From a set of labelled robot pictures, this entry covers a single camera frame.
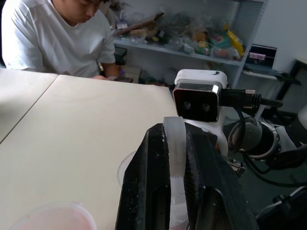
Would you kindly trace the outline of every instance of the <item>white t-shirt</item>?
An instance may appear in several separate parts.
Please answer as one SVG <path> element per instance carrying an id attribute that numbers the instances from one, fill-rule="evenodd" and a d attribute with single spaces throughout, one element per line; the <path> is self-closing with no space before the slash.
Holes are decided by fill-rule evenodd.
<path id="1" fill-rule="evenodd" d="M 2 57 L 8 69 L 78 77 L 99 74 L 97 63 L 114 63 L 109 23 L 101 11 L 68 25 L 51 0 L 7 0 L 2 11 Z"/>

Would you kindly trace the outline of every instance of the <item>white wall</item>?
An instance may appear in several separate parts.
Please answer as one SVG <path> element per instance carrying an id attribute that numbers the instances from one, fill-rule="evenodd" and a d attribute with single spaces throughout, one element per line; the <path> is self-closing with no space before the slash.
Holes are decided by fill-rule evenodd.
<path id="1" fill-rule="evenodd" d="M 258 29 L 254 43 L 277 48 L 273 69 L 290 72 L 296 57 L 307 59 L 307 0 L 269 0 L 266 12 Z M 282 110 L 298 112 L 307 98 L 307 72 L 299 73 L 303 86 L 293 85 L 284 99 Z M 242 76 L 240 88 L 254 88 L 263 92 L 270 80 Z"/>

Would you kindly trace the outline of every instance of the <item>clutter on shelf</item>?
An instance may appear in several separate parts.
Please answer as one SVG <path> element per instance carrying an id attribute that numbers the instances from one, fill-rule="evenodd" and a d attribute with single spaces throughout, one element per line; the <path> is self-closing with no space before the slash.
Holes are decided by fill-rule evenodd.
<path id="1" fill-rule="evenodd" d="M 189 55 L 196 53 L 228 60 L 240 60 L 245 54 L 242 40 L 228 24 L 210 15 L 193 18 L 183 12 L 158 12 L 147 18 L 142 13 L 124 17 L 124 8 L 117 13 L 113 35 L 134 45 L 158 44 Z"/>

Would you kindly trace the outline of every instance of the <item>smartphone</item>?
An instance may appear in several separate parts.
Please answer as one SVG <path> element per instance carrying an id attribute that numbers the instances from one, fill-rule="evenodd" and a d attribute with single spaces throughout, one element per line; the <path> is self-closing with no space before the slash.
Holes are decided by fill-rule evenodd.
<path id="1" fill-rule="evenodd" d="M 110 79 L 112 81 L 120 81 L 120 82 L 127 82 L 127 83 L 132 83 L 133 82 L 132 78 L 124 78 L 124 77 L 111 76 L 111 77 L 108 77 L 108 79 Z"/>

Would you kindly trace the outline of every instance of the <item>desk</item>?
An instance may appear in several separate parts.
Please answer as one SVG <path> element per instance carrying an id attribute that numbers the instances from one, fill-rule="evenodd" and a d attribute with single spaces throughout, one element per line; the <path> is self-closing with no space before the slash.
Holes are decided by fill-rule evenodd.
<path id="1" fill-rule="evenodd" d="M 77 201 L 98 230 L 113 230 L 120 163 L 176 115 L 167 88 L 58 76 L 0 145 L 0 229 L 42 204 Z"/>
<path id="2" fill-rule="evenodd" d="M 0 68 L 0 143 L 56 77 Z"/>

